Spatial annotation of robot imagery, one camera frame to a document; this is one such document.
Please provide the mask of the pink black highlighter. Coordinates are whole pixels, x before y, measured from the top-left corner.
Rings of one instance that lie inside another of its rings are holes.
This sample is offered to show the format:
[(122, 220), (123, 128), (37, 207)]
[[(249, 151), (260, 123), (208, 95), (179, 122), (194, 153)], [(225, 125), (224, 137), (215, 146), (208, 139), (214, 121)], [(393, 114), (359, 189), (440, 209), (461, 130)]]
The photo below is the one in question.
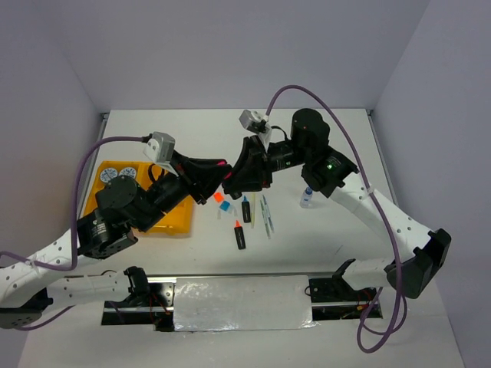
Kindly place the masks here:
[(225, 160), (219, 161), (218, 166), (227, 169), (227, 171), (226, 171), (226, 173), (222, 179), (223, 181), (227, 180), (232, 175), (232, 166), (230, 164), (228, 164)]

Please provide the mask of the orange highlighter cap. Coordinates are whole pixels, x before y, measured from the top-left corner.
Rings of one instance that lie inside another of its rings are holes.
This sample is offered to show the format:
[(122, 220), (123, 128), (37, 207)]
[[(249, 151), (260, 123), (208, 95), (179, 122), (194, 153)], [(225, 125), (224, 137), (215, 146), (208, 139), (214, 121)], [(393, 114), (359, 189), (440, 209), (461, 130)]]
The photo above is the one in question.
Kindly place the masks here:
[(213, 198), (216, 200), (217, 203), (221, 203), (221, 202), (224, 201), (224, 197), (223, 197), (223, 195), (220, 192), (216, 192), (213, 195)]

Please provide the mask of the orange black highlighter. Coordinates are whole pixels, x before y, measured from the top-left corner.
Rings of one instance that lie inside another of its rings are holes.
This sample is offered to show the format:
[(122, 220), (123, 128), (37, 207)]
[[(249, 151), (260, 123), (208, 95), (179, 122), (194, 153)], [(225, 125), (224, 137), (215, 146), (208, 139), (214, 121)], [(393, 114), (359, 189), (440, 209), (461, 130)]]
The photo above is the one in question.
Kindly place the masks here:
[(245, 235), (243, 232), (243, 227), (238, 220), (236, 220), (236, 223), (234, 226), (234, 233), (235, 233), (236, 244), (237, 244), (238, 249), (239, 250), (245, 250), (246, 249)]

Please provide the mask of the blue round tin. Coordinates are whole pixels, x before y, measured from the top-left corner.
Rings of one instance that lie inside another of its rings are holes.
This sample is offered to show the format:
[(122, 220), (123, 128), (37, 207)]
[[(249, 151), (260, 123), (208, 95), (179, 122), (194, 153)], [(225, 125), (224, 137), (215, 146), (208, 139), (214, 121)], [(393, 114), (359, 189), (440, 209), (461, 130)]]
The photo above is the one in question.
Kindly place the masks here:
[(135, 179), (137, 176), (137, 170), (132, 166), (127, 166), (119, 171), (118, 176), (127, 176), (132, 179)]

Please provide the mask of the grey-blue round tin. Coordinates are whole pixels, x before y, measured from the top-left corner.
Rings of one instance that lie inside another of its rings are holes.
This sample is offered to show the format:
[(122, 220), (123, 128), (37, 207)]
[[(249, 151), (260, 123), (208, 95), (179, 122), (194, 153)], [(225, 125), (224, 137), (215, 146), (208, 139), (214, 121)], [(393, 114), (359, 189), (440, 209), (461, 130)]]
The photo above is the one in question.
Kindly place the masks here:
[(99, 174), (99, 179), (102, 182), (102, 185), (105, 186), (117, 176), (118, 171), (114, 167), (107, 167), (101, 171), (101, 173)]

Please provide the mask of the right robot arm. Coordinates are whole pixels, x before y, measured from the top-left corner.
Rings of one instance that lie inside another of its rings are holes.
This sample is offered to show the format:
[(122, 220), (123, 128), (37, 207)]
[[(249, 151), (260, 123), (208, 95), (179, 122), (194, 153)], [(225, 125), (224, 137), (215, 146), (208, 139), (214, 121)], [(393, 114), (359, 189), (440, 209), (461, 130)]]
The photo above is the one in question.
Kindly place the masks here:
[(271, 142), (273, 128), (259, 113), (244, 110), (239, 122), (251, 136), (243, 140), (222, 184), (225, 194), (238, 199), (245, 192), (260, 192), (270, 187), (273, 173), (300, 166), (312, 191), (347, 209), (398, 252), (391, 258), (345, 261), (334, 274), (334, 293), (342, 300), (369, 287), (392, 287), (410, 299), (422, 294), (444, 264), (448, 232), (430, 230), (365, 183), (361, 169), (329, 145), (330, 127), (318, 111), (295, 111), (290, 136), (277, 143)]

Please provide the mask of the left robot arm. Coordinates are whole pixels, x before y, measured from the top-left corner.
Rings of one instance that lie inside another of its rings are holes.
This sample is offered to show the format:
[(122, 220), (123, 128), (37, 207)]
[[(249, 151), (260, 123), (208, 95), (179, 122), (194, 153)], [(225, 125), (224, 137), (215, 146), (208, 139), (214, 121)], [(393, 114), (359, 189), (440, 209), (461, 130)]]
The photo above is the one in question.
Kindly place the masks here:
[(147, 275), (131, 266), (98, 276), (65, 277), (73, 261), (85, 266), (105, 260), (138, 241), (184, 199), (206, 203), (232, 167), (222, 159), (192, 159), (174, 153), (170, 169), (143, 188), (119, 175), (96, 193), (97, 206), (76, 221), (75, 229), (42, 249), (32, 259), (1, 270), (1, 327), (34, 330), (48, 311), (67, 311), (92, 301), (129, 301), (134, 306), (152, 297)]

